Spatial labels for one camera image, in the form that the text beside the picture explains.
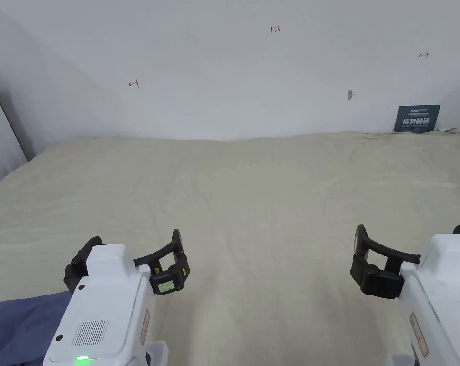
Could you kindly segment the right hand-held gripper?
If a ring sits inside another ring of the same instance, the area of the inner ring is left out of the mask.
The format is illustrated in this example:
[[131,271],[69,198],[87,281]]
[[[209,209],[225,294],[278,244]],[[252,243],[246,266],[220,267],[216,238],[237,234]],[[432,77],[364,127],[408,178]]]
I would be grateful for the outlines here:
[[[383,269],[368,262],[370,251],[387,259]],[[388,354],[386,365],[460,366],[460,225],[434,235],[420,256],[372,240],[360,224],[350,275],[367,295],[399,298],[413,353]]]

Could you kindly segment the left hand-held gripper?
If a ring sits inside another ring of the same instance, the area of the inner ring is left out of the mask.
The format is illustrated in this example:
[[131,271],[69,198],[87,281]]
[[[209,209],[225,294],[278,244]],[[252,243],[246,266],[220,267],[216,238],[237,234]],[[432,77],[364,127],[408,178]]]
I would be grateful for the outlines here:
[[[174,264],[164,270],[160,260],[169,254]],[[167,344],[151,337],[155,295],[182,290],[189,274],[178,229],[169,244],[134,260],[124,245],[91,238],[65,267],[63,281],[73,294],[43,364],[167,365]]]

